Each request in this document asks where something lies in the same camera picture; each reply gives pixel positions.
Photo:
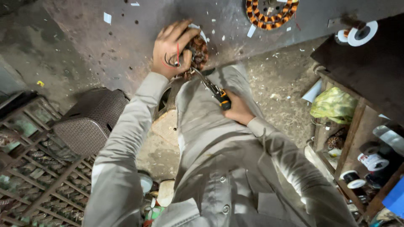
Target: workbench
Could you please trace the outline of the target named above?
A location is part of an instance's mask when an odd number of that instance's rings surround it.
[[[400,0],[301,0],[287,23],[271,31],[257,29],[248,38],[251,23],[243,0],[45,0],[44,7],[88,70],[107,88],[121,89],[130,97],[150,71],[158,32],[180,19],[194,19],[209,38],[208,69],[332,34],[345,26],[329,26],[329,19],[343,13],[373,21],[404,12]],[[112,16],[111,24],[104,21],[104,13]]]

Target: hand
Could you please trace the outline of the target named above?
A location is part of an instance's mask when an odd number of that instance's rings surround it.
[[[255,118],[255,115],[251,112],[247,103],[242,98],[227,89],[224,91],[231,101],[231,108],[223,111],[224,117],[235,120],[240,124],[247,126],[248,123]]]
[[[191,20],[177,21],[160,31],[154,42],[152,72],[159,73],[170,80],[191,67],[192,52],[190,50],[184,50],[181,66],[173,66],[176,61],[179,61],[178,57],[184,47],[200,33],[200,29],[196,28],[191,28],[184,33],[191,22]]]

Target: right hand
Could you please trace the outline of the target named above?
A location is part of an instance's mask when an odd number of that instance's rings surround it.
[[[231,108],[223,111],[224,117],[235,120],[240,124],[247,126],[248,123],[255,118],[255,115],[242,98],[227,89],[224,91],[231,100]]]

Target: concrete floor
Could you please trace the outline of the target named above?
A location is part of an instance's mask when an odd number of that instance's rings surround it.
[[[3,16],[0,40],[0,57],[18,71],[29,89],[45,95],[61,113],[65,113],[82,92],[102,86],[40,1]],[[254,99],[266,120],[288,135],[299,148],[304,148],[307,139],[314,134],[309,114],[311,104],[301,96],[319,78],[313,73],[316,63],[310,54],[324,40],[319,38],[243,60]],[[38,80],[45,85],[37,85]],[[178,163],[178,147],[150,131],[137,158],[138,169],[149,172],[155,181],[161,181],[175,178]],[[280,181],[287,191],[285,194],[302,206],[299,196],[282,175]]]

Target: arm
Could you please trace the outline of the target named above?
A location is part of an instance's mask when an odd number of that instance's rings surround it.
[[[190,29],[191,21],[176,22],[163,29],[155,42],[152,72],[125,107],[105,147],[93,166],[91,197],[86,206],[83,226],[139,226],[142,189],[135,165],[136,156],[152,124],[154,108],[169,80],[191,65],[191,52],[184,51],[180,67],[166,68],[160,58],[177,55],[199,33]]]
[[[229,91],[226,93],[231,99],[231,109],[225,111],[224,116],[248,126],[257,137],[263,136],[265,129],[267,153],[301,196],[307,213],[315,218],[316,226],[357,226],[342,195],[299,152],[296,145],[273,125],[255,117],[240,97]]]

